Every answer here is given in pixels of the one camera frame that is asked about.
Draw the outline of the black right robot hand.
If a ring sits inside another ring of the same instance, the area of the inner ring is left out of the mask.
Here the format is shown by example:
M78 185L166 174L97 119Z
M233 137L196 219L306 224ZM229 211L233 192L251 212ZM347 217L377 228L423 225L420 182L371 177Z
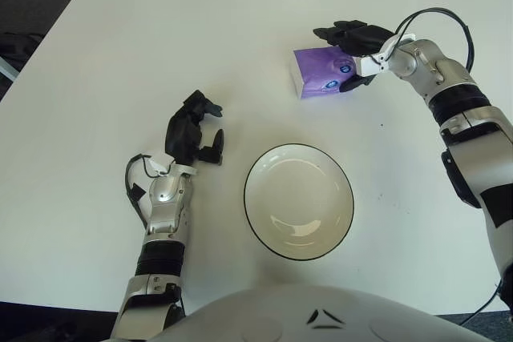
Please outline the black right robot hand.
M354 61L353 74L338 87L341 93L374 80L382 67L383 47L394 36L391 30L358 20L337 21L333 26L313 29L313 33Z

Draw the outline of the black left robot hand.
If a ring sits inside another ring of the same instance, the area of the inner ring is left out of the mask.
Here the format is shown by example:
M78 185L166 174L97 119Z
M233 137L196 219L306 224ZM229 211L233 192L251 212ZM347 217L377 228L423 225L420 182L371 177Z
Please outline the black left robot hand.
M211 146L200 147L200 122L206 114L222 117L222 107L196 90L170 118L164 141L164 152L178 164L191 166L196 160L221 165L224 149L224 131L219 129Z

